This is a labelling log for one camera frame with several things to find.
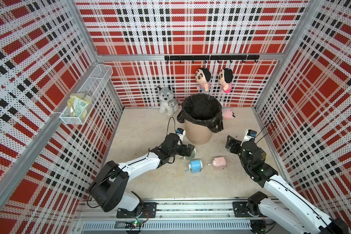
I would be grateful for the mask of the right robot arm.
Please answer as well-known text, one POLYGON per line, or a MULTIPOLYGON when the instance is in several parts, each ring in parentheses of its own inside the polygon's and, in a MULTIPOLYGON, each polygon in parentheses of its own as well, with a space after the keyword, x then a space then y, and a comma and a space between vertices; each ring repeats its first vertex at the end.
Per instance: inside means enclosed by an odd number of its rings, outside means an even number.
POLYGON ((292 234, 347 234, 348 225, 341 218, 331 218, 292 188, 282 176, 265 163, 266 153, 257 146, 254 138, 239 141, 227 137, 226 149, 239 157, 246 174, 266 189, 286 208, 275 204, 263 192, 248 197, 244 211, 252 217, 261 215, 272 219, 292 234))

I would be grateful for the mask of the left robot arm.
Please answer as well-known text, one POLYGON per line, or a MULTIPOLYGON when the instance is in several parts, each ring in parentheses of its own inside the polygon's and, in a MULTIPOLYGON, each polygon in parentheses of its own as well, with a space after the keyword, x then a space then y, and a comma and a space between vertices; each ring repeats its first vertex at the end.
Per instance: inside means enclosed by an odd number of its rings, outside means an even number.
POLYGON ((148 171, 171 164, 171 158, 193 156, 195 147, 183 144, 185 135, 186 131, 178 128, 142 157, 124 163, 107 162, 90 184, 87 200, 93 199, 104 212, 118 208, 128 216, 139 217, 145 210, 144 201, 134 192, 127 193, 127 184, 148 171))

